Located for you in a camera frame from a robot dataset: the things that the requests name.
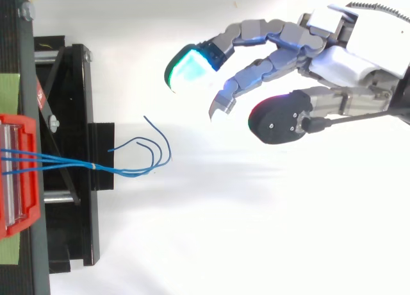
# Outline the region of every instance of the red clamp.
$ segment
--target red clamp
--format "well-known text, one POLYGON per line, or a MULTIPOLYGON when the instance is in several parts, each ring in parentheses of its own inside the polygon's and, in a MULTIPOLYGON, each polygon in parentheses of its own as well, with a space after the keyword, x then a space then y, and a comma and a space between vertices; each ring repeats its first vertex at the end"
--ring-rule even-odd
MULTIPOLYGON (((23 115, 0 114, 0 148, 37 152, 36 122, 23 115)), ((34 158, 0 152, 1 158, 34 158)), ((36 162, 1 160, 0 174, 36 168, 36 162)), ((0 239, 30 227, 40 217, 38 174, 28 172, 0 175, 0 239)))

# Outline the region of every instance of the white background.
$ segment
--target white background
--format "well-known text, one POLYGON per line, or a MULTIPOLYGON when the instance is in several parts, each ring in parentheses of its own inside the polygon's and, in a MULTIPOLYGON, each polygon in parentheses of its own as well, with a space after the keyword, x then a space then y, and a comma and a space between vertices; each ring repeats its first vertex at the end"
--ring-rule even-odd
MULTIPOLYGON (((251 108, 314 81, 273 81, 211 125, 209 97, 222 82, 194 99, 163 80, 184 45, 232 22, 297 22, 350 1, 405 11, 408 0, 33 1, 35 35, 66 35, 93 51, 94 119, 115 121, 116 145, 161 141, 146 115, 173 150, 166 167, 99 193, 101 259, 52 275, 53 295, 410 294, 409 126, 378 119, 266 146, 247 129, 251 108)), ((272 51, 241 49, 220 77, 272 51)), ((149 162, 137 145, 115 154, 117 167, 149 162)))

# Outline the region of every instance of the wire bundle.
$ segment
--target wire bundle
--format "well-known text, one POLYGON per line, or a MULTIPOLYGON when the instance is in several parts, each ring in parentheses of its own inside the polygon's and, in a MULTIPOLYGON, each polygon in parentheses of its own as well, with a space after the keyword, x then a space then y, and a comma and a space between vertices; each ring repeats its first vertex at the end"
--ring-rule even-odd
POLYGON ((2 175, 9 175, 9 174, 20 174, 20 173, 25 173, 25 172, 32 172, 32 171, 45 171, 45 170, 51 170, 51 169, 60 169, 60 168, 68 168, 68 167, 84 167, 87 169, 92 169, 92 170, 101 170, 101 171, 106 171, 109 173, 113 174, 118 174, 121 176, 125 176, 128 178, 137 178, 141 175, 148 174, 150 171, 152 171, 155 168, 162 167, 163 165, 166 165, 169 163, 172 154, 171 154, 171 147, 169 145, 168 139, 166 136, 157 128, 153 123, 148 120, 146 116, 144 116, 144 119, 165 139, 165 142, 167 143, 168 147, 168 159, 161 163, 162 161, 162 149, 156 143, 155 141, 152 141, 151 139, 144 138, 144 137, 136 137, 131 139, 130 141, 127 141, 123 145, 119 147, 115 147, 113 149, 108 150, 109 152, 116 151, 120 148, 123 148, 130 142, 134 140, 144 140, 147 142, 150 142, 154 144, 160 151, 160 159, 155 163, 155 156, 154 156, 154 151, 149 147, 146 146, 145 144, 137 142, 138 145, 147 148, 151 152, 151 166, 148 168, 142 168, 142 169, 116 169, 116 168, 111 168, 111 167, 105 167, 103 165, 98 165, 98 164, 93 164, 91 162, 83 162, 81 160, 75 160, 75 159, 69 159, 69 158, 62 158, 58 156, 53 156, 53 155, 47 155, 47 154, 41 154, 41 153, 35 153, 35 152, 26 152, 26 151, 19 151, 19 150, 14 150, 14 149, 0 149, 1 152, 3 153, 11 153, 11 154, 16 154, 16 155, 28 155, 31 157, 36 157, 36 158, 8 158, 8 157, 1 157, 1 160, 3 161, 10 161, 10 162, 39 162, 39 163, 45 163, 45 164, 52 164, 48 165, 45 167, 39 167, 39 168, 29 168, 29 169, 21 169, 21 170, 13 170, 9 172, 4 172, 2 175))

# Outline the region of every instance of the robotic hand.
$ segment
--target robotic hand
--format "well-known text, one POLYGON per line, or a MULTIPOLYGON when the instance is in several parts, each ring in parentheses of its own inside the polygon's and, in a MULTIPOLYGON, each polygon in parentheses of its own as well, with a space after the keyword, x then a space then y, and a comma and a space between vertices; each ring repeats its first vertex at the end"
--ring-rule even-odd
POLYGON ((249 116, 249 128, 262 142, 281 144, 332 124, 383 115, 410 122, 410 19, 379 4, 334 4, 305 13, 297 24, 248 20, 197 45, 184 47, 165 71, 174 89, 181 80, 218 71, 236 46, 267 41, 277 50, 228 79, 210 108, 229 113, 236 99, 291 71, 325 86, 268 98, 249 116), (347 116, 330 120, 331 114, 347 116))

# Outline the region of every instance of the screw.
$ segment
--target screw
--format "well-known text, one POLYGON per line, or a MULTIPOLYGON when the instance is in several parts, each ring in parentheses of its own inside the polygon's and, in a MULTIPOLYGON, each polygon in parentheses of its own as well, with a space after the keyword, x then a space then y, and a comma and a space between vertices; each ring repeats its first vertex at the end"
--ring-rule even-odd
POLYGON ((25 21, 33 21, 36 18, 36 11, 33 3, 25 2, 19 10, 19 16, 25 21))
POLYGON ((50 116, 49 119, 49 127, 52 133, 55 133, 57 131, 57 128, 60 127, 60 122, 57 120, 56 116, 53 114, 50 116))
POLYGON ((88 63, 91 63, 94 59, 94 56, 91 51, 87 50, 84 52, 84 60, 88 63))

